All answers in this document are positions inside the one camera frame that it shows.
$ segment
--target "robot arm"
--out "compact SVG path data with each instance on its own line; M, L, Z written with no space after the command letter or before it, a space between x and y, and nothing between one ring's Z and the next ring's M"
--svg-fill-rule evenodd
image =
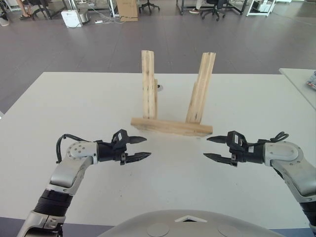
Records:
M60 158L62 138L78 140L68 147L63 160ZM140 152L129 156L126 144L146 141L143 137L129 137L125 130L113 135L110 143L101 140L84 141L65 134L57 142L58 166L39 201L24 222L18 237L61 237L66 212L84 177L86 169L102 161L120 161L121 165L148 157L151 153Z
M208 138L209 141L226 143L230 147L231 158L212 153L204 155L233 166L237 166L238 162L253 162L274 168L301 205L316 235L316 168L304 158L300 147L282 141L287 137L288 134L282 132L270 141L258 140L251 144L242 134L231 131L227 136Z

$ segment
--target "wooden block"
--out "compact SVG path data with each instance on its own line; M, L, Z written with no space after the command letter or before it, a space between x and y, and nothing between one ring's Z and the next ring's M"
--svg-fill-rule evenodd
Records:
M140 130L203 137L212 134L212 126L158 119L132 118L130 124Z
M157 119L157 115L158 115L158 80L155 79L155 119Z
M203 116L209 79L213 71L216 53L203 53L197 81L193 87L186 122L200 123Z
M142 51L143 70L143 118L155 119L155 79L154 79L154 52Z

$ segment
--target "black arm segment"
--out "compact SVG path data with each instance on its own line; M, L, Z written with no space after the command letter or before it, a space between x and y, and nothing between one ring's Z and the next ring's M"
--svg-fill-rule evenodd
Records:
M73 196L45 190L34 209L35 212L50 216L65 216Z

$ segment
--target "white box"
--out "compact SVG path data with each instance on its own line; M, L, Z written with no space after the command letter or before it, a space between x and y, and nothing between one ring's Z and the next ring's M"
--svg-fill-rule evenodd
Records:
M61 16L63 17L67 28L76 28L82 26L82 21L77 10L64 10L61 12Z

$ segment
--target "wooden structure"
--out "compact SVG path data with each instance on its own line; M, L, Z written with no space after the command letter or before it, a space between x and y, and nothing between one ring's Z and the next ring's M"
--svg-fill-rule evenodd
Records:
M143 118L132 118L131 125L147 131L174 133L187 136L206 136L213 131L212 126L201 125L208 83L212 74L215 53L203 53L194 83L188 114L185 122L157 119L157 87L154 78L154 52L142 51L143 71Z

